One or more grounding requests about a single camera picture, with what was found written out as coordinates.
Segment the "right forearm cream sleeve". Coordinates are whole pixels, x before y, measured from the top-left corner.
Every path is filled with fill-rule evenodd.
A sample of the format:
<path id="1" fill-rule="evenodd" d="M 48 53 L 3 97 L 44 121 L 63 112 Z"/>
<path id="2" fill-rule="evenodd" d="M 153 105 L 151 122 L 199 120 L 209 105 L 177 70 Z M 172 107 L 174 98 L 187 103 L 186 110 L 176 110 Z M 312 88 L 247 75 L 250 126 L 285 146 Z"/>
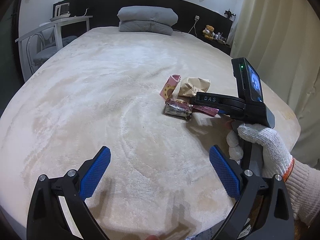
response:
<path id="1" fill-rule="evenodd" d="M 294 218 L 310 226 L 319 214 L 319 170 L 295 160 L 286 188 Z"/>

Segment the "white gloved right hand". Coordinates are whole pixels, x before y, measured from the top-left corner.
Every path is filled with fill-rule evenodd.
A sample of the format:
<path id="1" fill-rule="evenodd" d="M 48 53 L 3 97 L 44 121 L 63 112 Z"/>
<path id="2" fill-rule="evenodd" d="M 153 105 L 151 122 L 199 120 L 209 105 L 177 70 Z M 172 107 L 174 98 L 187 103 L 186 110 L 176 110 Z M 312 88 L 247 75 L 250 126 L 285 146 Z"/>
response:
<path id="1" fill-rule="evenodd" d="M 229 157 L 240 163 L 244 150 L 240 147 L 240 139 L 263 148 L 262 175 L 271 178 L 275 174 L 287 181 L 295 164 L 295 160 L 278 132 L 260 124 L 241 124 L 237 132 L 230 131 L 226 137 L 229 146 Z"/>

